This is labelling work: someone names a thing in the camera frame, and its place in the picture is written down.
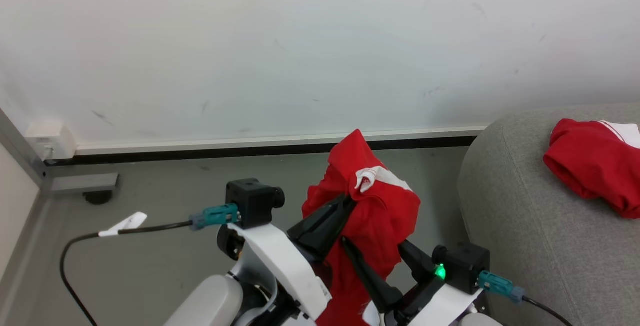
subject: sofa cushion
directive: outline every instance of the sofa cushion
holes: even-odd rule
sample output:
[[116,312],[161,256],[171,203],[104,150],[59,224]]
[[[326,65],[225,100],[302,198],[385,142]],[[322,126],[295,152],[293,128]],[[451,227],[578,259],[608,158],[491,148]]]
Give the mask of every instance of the sofa cushion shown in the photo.
[[[458,179],[469,237],[491,251],[492,272],[574,326],[640,325],[640,220],[579,198],[542,162],[564,118],[637,124],[640,103],[539,109],[490,125]],[[489,299],[503,324],[559,324],[532,305]]]

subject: white stripe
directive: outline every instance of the white stripe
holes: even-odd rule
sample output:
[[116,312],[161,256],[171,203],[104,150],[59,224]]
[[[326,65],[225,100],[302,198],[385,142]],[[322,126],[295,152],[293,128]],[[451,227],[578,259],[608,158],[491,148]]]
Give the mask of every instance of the white stripe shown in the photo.
[[368,189],[371,189],[376,181],[413,192],[411,187],[409,187],[405,181],[400,180],[400,178],[394,175],[393,172],[382,166],[363,168],[356,172],[356,178],[358,179],[356,182],[356,189],[359,189],[360,192],[365,192]]
[[618,140],[620,140],[620,141],[622,141],[622,142],[624,142],[624,141],[625,141],[624,139],[622,139],[622,137],[620,137],[620,135],[616,132],[616,130],[614,130],[613,128],[611,128],[611,126],[609,126],[609,124],[608,124],[608,123],[606,123],[606,121],[598,121],[598,123],[603,124],[606,128],[608,128],[608,130],[609,130],[610,132],[612,132],[612,133],[613,133],[613,135],[615,135],[615,137],[617,137],[617,138],[618,138]]
[[611,123],[608,121],[602,121],[606,126],[616,132],[616,135],[619,135],[618,138],[621,138],[624,143],[631,146],[632,148],[640,149],[640,130],[638,130],[638,125],[635,123]]

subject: electrical socket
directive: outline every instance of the electrical socket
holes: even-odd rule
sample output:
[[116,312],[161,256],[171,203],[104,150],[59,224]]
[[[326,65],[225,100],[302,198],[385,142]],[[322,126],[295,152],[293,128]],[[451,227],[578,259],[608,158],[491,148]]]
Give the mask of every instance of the electrical socket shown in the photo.
[[36,121],[30,124],[24,138],[43,161],[67,160],[76,154],[76,140],[61,121]]

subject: baseboard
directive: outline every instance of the baseboard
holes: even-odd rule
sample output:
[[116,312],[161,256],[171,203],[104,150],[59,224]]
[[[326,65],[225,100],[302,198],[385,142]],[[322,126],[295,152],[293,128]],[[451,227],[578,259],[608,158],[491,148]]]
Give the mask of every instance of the baseboard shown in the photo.
[[[486,126],[362,132],[374,150],[469,146]],[[71,160],[48,166],[327,153],[348,134],[255,137],[126,144],[80,144]]]

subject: black baseboard trim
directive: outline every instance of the black baseboard trim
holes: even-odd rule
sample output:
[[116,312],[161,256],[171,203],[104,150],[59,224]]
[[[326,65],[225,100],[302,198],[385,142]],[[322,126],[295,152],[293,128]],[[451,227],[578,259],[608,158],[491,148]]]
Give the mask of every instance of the black baseboard trim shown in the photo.
[[[392,141],[371,141],[372,150],[432,149],[470,146],[475,136],[438,137],[421,139],[396,139]],[[161,151],[139,153],[112,153],[108,155],[82,155],[66,160],[48,160],[46,166],[131,164],[167,160],[192,160],[210,158],[261,157],[267,155],[299,155],[328,153],[335,143],[297,144],[293,146],[265,146],[247,148],[219,148],[213,150]]]

